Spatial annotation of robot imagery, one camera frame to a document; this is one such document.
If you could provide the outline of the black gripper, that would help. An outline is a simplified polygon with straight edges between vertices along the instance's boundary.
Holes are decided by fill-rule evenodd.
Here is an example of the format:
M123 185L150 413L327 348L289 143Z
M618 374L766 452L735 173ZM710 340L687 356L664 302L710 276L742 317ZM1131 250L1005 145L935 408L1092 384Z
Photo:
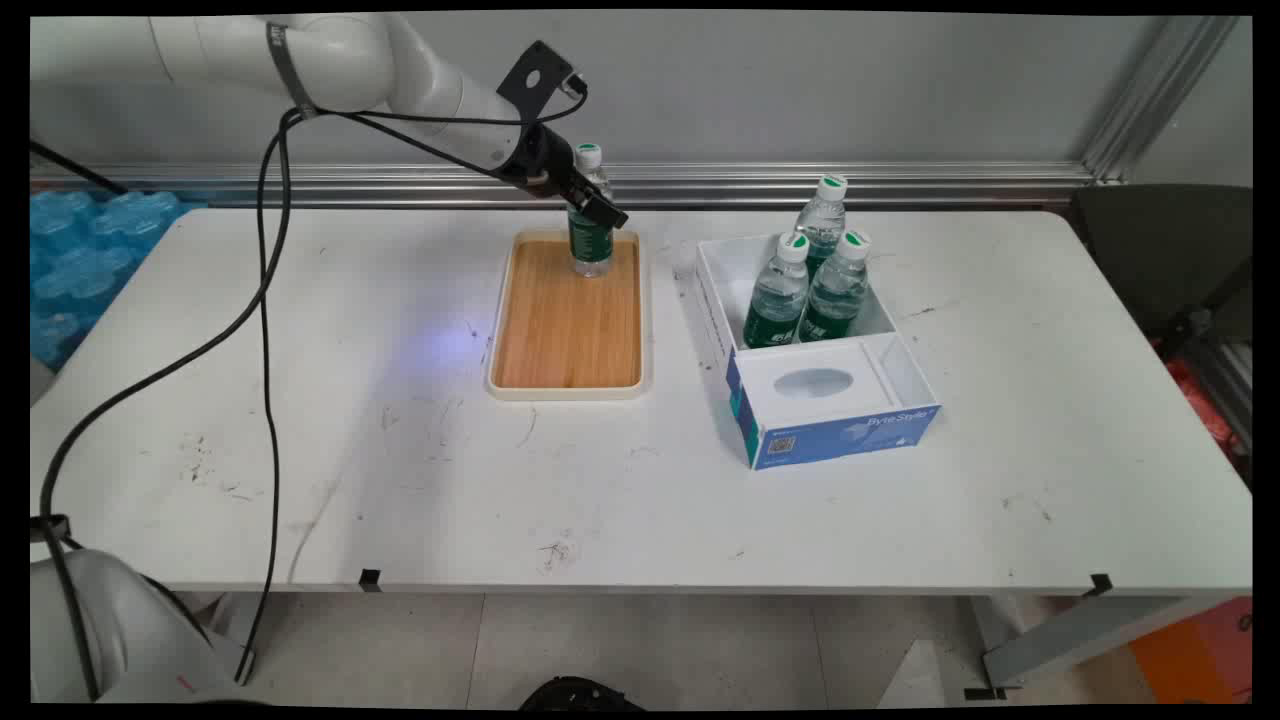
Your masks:
M588 222L609 229L625 227L628 214L609 193L589 184L576 167L570 143L544 123L521 131L497 177L535 199L561 199Z

